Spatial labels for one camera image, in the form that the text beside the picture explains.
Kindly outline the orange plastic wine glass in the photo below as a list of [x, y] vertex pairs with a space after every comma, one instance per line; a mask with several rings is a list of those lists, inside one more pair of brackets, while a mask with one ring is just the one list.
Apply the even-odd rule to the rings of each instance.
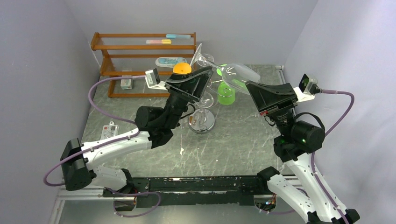
[[179, 75], [185, 75], [185, 74], [190, 74], [192, 72], [192, 68], [189, 63], [177, 63], [172, 70], [172, 73], [174, 74], [179, 74]]

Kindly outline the clear wine glass front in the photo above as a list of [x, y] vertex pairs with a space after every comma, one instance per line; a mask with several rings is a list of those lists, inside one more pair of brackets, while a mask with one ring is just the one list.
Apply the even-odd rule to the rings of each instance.
[[201, 66], [201, 67], [208, 66], [207, 62], [212, 62], [213, 63], [214, 62], [214, 57], [212, 55], [210, 55], [210, 54], [205, 54], [205, 53], [203, 53], [201, 55], [201, 59], [199, 59], [197, 61], [198, 65]]

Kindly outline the green plastic wine glass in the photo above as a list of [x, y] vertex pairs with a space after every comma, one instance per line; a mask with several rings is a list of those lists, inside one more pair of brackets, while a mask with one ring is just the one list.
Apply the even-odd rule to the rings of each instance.
[[217, 89], [218, 102], [221, 105], [231, 105], [235, 102], [235, 89], [231, 88], [223, 80], [223, 73], [225, 72], [222, 72], [221, 69], [216, 69], [216, 72], [221, 76], [221, 81]]

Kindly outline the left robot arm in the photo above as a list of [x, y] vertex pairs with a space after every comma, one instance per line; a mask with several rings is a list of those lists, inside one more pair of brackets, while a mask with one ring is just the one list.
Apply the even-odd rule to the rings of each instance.
[[157, 69], [146, 71], [149, 88], [169, 92], [165, 105], [140, 106], [132, 121], [135, 129], [131, 131], [105, 140], [68, 141], [60, 159], [65, 188], [75, 191], [95, 185], [116, 190], [122, 196], [130, 195], [134, 189], [130, 172], [106, 168], [103, 164], [115, 157], [168, 143], [188, 107], [201, 100], [212, 74], [211, 66], [194, 71], [187, 63], [177, 64], [165, 81], [160, 80]]

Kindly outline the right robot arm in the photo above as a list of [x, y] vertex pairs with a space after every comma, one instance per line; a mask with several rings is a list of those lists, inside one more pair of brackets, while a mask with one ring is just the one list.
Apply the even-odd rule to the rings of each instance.
[[259, 114], [269, 118], [280, 132], [274, 139], [275, 154], [303, 186], [303, 191], [298, 190], [278, 170], [268, 167], [258, 173], [257, 189], [281, 197], [307, 224], [356, 223], [359, 213], [334, 194], [314, 162], [328, 131], [320, 118], [313, 125], [292, 111], [298, 103], [313, 100], [325, 90], [310, 81], [301, 81], [298, 87], [248, 81], [246, 88]]

